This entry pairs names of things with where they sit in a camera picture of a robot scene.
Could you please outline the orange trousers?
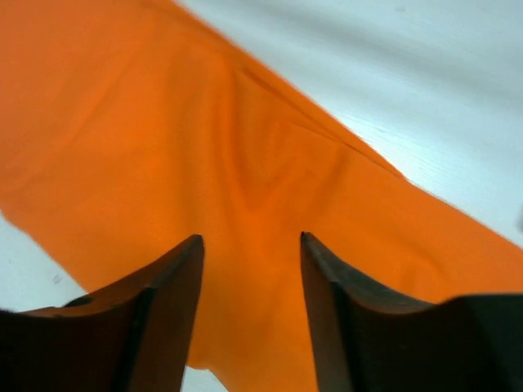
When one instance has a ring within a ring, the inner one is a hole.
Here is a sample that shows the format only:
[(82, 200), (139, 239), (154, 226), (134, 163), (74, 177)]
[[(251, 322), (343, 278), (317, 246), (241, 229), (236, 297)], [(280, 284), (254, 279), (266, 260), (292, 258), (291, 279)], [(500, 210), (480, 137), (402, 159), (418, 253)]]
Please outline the orange trousers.
[(189, 363), (231, 391), (316, 390), (304, 231), (424, 300), (522, 289), (518, 246), (169, 1), (2, 2), (1, 210), (87, 290), (201, 234)]

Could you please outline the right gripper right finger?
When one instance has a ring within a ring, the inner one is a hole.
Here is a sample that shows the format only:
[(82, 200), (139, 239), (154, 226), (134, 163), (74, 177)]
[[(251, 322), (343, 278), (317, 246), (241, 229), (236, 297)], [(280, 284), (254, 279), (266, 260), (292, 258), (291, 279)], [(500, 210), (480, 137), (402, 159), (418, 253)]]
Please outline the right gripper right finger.
[(521, 390), (521, 295), (432, 304), (348, 265), (312, 234), (300, 243), (319, 390)]

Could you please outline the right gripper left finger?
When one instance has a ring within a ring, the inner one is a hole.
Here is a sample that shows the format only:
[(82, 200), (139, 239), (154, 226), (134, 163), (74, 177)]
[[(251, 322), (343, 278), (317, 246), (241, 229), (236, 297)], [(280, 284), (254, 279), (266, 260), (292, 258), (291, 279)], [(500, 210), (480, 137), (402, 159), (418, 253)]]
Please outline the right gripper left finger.
[(4, 391), (178, 391), (203, 276), (192, 235), (62, 307), (1, 313)]

